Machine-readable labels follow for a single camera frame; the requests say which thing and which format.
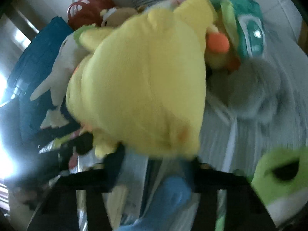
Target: blue object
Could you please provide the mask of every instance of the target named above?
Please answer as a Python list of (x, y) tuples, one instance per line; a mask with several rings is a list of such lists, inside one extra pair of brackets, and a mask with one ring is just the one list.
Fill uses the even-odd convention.
[[(30, 101), (30, 96), (51, 73), (62, 42), (72, 32), (73, 30), (62, 18), (52, 19), (23, 52), (7, 80), (3, 101), (10, 100), (12, 95), (19, 97), (20, 132), (24, 142), (40, 131), (47, 110), (55, 108), (50, 91), (35, 101)], [(69, 120), (72, 124), (56, 129), (54, 131), (56, 136), (63, 136), (78, 128), (79, 125), (72, 118)]]
[(142, 219), (117, 231), (160, 231), (170, 217), (191, 197), (191, 189), (183, 178), (168, 177), (154, 194), (151, 205)]

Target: yellow plush arm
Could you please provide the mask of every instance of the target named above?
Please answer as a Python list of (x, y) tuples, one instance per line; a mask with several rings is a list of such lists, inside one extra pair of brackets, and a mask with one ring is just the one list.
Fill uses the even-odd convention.
[(102, 27), (102, 28), (91, 28), (84, 31), (80, 38), (80, 44), (84, 46), (90, 52), (94, 52), (98, 45), (113, 32), (113, 28)]
[(174, 13), (193, 28), (204, 52), (206, 30), (217, 17), (210, 0), (186, 0), (174, 10)]

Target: red bag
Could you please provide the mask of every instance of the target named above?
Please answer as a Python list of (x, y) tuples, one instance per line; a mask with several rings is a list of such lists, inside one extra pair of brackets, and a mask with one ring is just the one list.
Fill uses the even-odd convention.
[(74, 2), (67, 10), (68, 25), (73, 30), (93, 23), (100, 27), (103, 22), (100, 12), (115, 6), (112, 0), (79, 0)]

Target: yellow plush duck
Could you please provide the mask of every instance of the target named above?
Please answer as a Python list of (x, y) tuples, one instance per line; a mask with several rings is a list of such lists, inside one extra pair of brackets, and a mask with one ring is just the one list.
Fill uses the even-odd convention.
[(69, 112), (93, 132), (98, 157), (122, 142), (152, 157), (193, 157), (205, 102), (205, 34), (216, 18), (209, 0), (174, 11), (154, 8), (120, 27), (78, 37), (92, 54), (67, 88)]

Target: yellow plush toy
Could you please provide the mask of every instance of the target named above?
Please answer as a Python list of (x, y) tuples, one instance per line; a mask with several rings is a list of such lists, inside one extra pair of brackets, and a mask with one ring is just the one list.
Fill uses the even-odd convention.
[(98, 157), (117, 142), (152, 157), (193, 157), (205, 102), (205, 35), (216, 18), (209, 0), (174, 11), (154, 8), (118, 28), (90, 28), (92, 52), (67, 89), (69, 112), (94, 135)]

